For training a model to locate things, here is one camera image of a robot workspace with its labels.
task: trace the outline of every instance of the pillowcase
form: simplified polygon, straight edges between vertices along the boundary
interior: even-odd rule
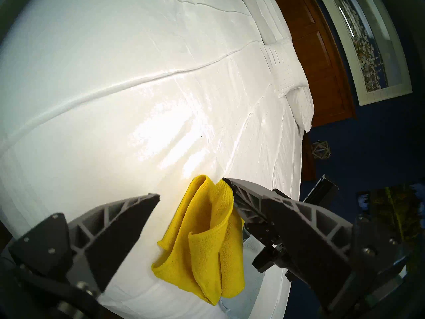
[[[291,33],[275,0],[242,0],[257,24],[264,44],[290,39]]]
[[[272,73],[278,97],[292,89],[309,85],[292,42],[287,40],[260,47]]]
[[[278,97],[286,96],[295,121],[308,132],[314,113],[313,99],[292,42],[287,40],[261,46],[261,50],[270,68]]]
[[[306,132],[311,129],[311,120],[314,114],[313,98],[309,87],[300,87],[289,91],[286,99],[291,107],[296,123]]]

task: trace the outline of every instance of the white bedsheet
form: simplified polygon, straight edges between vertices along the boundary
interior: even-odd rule
[[[298,199],[303,131],[263,45],[241,0],[32,0],[0,51],[2,222],[18,237],[159,193],[100,301],[124,318],[224,317],[150,265],[199,174]],[[253,313],[282,318],[289,286],[268,270]]]

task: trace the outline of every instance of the robotic arm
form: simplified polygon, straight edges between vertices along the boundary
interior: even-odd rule
[[[335,188],[326,179],[306,199],[311,203],[251,182],[224,181],[233,190],[245,229],[265,246],[253,266],[260,272],[272,265],[286,267],[287,278],[307,283],[330,319],[357,318],[370,311],[406,263],[408,249],[384,226],[367,217],[352,225],[311,204],[329,200]],[[158,202],[157,194],[119,201],[69,224],[56,213],[17,240],[9,248],[16,263],[13,272],[21,292],[34,301],[33,311],[51,318],[98,318],[97,296]]]

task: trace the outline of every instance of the wooden furniture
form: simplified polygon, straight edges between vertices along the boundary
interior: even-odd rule
[[[314,164],[313,153],[311,152],[311,142],[309,134],[304,132],[303,137],[303,159],[301,162],[301,180],[316,180],[316,165]]]
[[[355,117],[348,78],[316,0],[276,0],[288,24],[314,102],[314,127]]]

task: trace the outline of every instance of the pillow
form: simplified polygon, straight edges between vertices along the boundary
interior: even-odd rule
[[[291,33],[275,0],[242,0],[257,24],[264,44],[290,39]]]
[[[286,94],[286,99],[296,123],[306,132],[309,132],[314,114],[310,88],[307,86],[293,89]]]
[[[261,50],[272,73],[278,97],[286,95],[292,89],[309,85],[292,42],[287,40],[261,46]]]
[[[261,46],[273,77],[279,98],[286,96],[297,124],[308,132],[311,129],[314,107],[309,82],[289,40]]]

